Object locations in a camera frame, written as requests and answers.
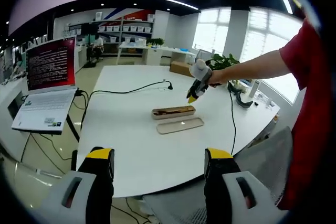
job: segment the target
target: shelving unit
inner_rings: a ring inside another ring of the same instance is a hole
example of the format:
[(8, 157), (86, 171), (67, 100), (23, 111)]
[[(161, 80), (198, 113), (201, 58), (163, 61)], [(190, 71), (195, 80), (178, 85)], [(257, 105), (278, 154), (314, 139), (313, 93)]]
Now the shelving unit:
[[(85, 22), (85, 23), (77, 23), (77, 24), (73, 24), (69, 26), (69, 30), (74, 30), (74, 29), (78, 29), (81, 28), (81, 25), (84, 24), (93, 24), (93, 23), (109, 23), (109, 22), (119, 22), (120, 24), (120, 30), (119, 31), (97, 31), (97, 33), (99, 34), (106, 34), (108, 37), (109, 34), (115, 34), (115, 37), (117, 37), (117, 42), (104, 42), (104, 45), (107, 45), (107, 48), (104, 47), (105, 52), (102, 54), (103, 56), (112, 56), (112, 55), (117, 55), (117, 52), (106, 52), (106, 51), (114, 51), (113, 50), (113, 46), (116, 45), (117, 48), (116, 50), (118, 51), (118, 46), (123, 42), (123, 37), (122, 34), (128, 34), (129, 37), (131, 37), (132, 35), (138, 35), (141, 36), (143, 35), (144, 38), (151, 38), (152, 37), (152, 32), (153, 32), (153, 24), (154, 22), (150, 22), (150, 21), (146, 21), (146, 20), (134, 20), (134, 19), (124, 19), (124, 16), (121, 17), (121, 19), (111, 19), (111, 20), (107, 20), (107, 19), (103, 19), (103, 20), (98, 20), (98, 21), (91, 21), (91, 22)], [(152, 27), (152, 32), (151, 33), (146, 33), (146, 32), (140, 32), (140, 31), (123, 31), (123, 25), (128, 25), (131, 23), (139, 23), (139, 24), (143, 24), (143, 23), (147, 23), (150, 24)], [(138, 56), (138, 55), (142, 55), (142, 53), (140, 52), (136, 52), (136, 53), (130, 53), (130, 52), (122, 52), (122, 55), (134, 55), (134, 56)]]

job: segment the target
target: laptop screen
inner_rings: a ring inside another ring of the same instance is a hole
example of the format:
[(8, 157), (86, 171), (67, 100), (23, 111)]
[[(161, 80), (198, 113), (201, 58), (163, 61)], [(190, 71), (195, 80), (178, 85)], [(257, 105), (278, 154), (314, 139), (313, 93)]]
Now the laptop screen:
[(76, 38), (47, 42), (26, 52), (28, 90), (75, 84)]

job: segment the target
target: floor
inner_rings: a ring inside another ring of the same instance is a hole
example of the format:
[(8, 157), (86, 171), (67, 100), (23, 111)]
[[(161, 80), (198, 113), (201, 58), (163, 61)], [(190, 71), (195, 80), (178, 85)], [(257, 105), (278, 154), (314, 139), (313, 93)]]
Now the floor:
[[(88, 93), (92, 92), (103, 66), (115, 65), (115, 60), (115, 57), (104, 58), (101, 62), (97, 63), (95, 68), (81, 69), (76, 73), (77, 86), (81, 90), (85, 90)], [(161, 65), (167, 66), (169, 65), (169, 62), (170, 58), (161, 58)], [(121, 57), (119, 64), (138, 65), (141, 64), (141, 58)], [(83, 110), (75, 107), (75, 105), (77, 107), (84, 108), (85, 105), (82, 97), (75, 98), (69, 112), (77, 132), (80, 133), (80, 121)], [(47, 135), (46, 137), (48, 137), (53, 142), (55, 149), (53, 148), (51, 141), (43, 138), (39, 134), (32, 134), (27, 142), (22, 163), (54, 175), (62, 176), (64, 173), (70, 170), (70, 158), (72, 151), (77, 149), (78, 142), (74, 138), (67, 124), (65, 125), (62, 135)], [(47, 197), (51, 186), (58, 182), (58, 178), (36, 174), (31, 169), (6, 158), (4, 160), (4, 171), (9, 184), (13, 188), (13, 191), (27, 208), (38, 208), (41, 205), (42, 200)], [(144, 214), (140, 212), (138, 202), (135, 199), (130, 198), (128, 201), (130, 207), (134, 211), (137, 211), (144, 216)], [(144, 223), (147, 221), (146, 219), (139, 217), (130, 211), (126, 205), (125, 198), (113, 199), (113, 205), (137, 218), (139, 223)], [(152, 223), (158, 223), (155, 217), (151, 216), (150, 218)], [(111, 222), (116, 224), (136, 223), (134, 219), (114, 208), (111, 210)]]

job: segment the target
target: person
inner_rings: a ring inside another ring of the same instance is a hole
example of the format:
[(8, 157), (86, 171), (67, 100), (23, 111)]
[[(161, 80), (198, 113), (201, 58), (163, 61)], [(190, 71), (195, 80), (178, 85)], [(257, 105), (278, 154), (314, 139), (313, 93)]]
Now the person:
[(94, 52), (96, 59), (98, 60), (101, 54), (104, 52), (104, 41), (102, 38), (99, 37), (98, 34), (96, 34), (94, 38), (95, 38), (95, 41), (93, 44), (93, 52)]
[(212, 85), (288, 73), (294, 75), (300, 90), (307, 89), (292, 129), (292, 161), (278, 204), (280, 209), (292, 209), (303, 197), (331, 134), (331, 76), (319, 35), (305, 19), (298, 34), (284, 47), (223, 70), (214, 70), (208, 81)]

